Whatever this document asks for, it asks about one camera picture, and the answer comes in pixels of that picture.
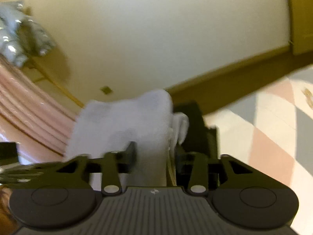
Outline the grey-purple shirt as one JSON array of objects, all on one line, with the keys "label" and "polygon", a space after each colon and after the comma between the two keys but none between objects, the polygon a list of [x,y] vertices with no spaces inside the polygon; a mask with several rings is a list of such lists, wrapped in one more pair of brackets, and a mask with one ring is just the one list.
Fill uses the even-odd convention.
[{"label": "grey-purple shirt", "polygon": [[122,186],[165,187],[167,164],[173,164],[174,149],[184,142],[188,128],[187,115],[173,111],[165,90],[115,102],[90,101],[76,119],[65,159],[80,154],[100,158],[135,142],[136,163],[121,177]]}]

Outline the pink curtain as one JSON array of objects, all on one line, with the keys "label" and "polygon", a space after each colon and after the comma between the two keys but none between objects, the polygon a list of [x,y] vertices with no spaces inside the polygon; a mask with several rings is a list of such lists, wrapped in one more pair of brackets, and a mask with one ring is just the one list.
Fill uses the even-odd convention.
[{"label": "pink curtain", "polygon": [[1,141],[16,142],[30,162],[60,161],[75,114],[1,58]]}]

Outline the checkered teddy bear quilt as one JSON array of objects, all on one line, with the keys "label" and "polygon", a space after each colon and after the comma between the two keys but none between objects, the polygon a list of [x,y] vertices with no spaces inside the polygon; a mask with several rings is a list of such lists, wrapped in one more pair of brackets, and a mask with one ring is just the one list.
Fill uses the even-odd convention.
[{"label": "checkered teddy bear quilt", "polygon": [[312,68],[298,70],[212,114],[219,150],[289,186],[299,199],[292,228],[312,234]]}]

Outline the silver patterned fabric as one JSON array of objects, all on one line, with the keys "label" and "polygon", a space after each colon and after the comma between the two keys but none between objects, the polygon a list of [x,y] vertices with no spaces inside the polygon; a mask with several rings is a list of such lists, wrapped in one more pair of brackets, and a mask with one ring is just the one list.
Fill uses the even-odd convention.
[{"label": "silver patterned fabric", "polygon": [[1,55],[18,68],[55,47],[45,29],[23,9],[24,0],[1,2]]}]

